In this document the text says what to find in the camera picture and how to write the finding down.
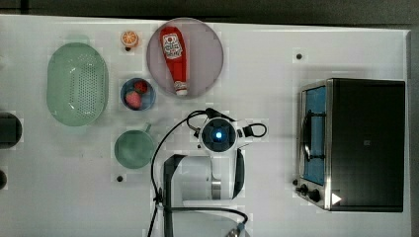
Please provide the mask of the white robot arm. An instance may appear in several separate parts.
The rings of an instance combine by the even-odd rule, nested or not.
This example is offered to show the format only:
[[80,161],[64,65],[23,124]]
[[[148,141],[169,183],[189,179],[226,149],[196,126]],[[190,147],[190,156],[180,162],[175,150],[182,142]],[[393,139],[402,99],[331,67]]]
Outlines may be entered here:
[[209,116],[194,129],[198,151],[174,154],[162,166],[156,202],[163,210],[164,237],[244,237],[248,216],[223,206],[189,205],[235,199],[245,183],[242,148],[262,123]]

